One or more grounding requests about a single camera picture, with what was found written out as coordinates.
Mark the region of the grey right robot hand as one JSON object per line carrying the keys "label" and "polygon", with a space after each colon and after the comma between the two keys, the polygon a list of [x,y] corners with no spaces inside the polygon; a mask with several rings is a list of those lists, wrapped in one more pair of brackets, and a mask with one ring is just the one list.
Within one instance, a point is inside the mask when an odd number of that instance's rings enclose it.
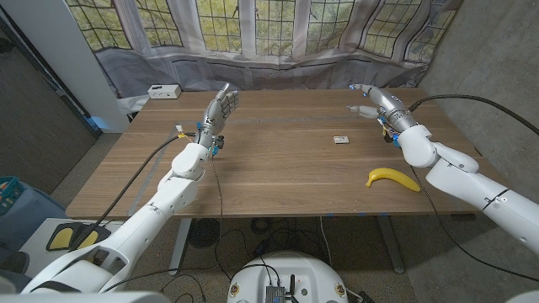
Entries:
{"label": "grey right robot hand", "polygon": [[408,113],[403,102],[388,91],[365,84],[350,84],[350,88],[361,90],[364,96],[370,98],[376,105],[375,108],[365,105],[348,106],[350,111],[358,113],[361,117],[367,119],[384,118],[386,123],[399,133],[418,124],[414,117]]}

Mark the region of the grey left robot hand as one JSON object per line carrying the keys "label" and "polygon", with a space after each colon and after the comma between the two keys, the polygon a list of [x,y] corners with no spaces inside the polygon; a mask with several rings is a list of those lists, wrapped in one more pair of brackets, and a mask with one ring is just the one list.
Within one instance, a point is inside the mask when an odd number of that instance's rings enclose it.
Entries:
{"label": "grey left robot hand", "polygon": [[230,84],[227,82],[216,96],[210,101],[197,131],[194,143],[209,148],[215,137],[224,129],[225,122],[238,104],[238,91],[229,90]]}

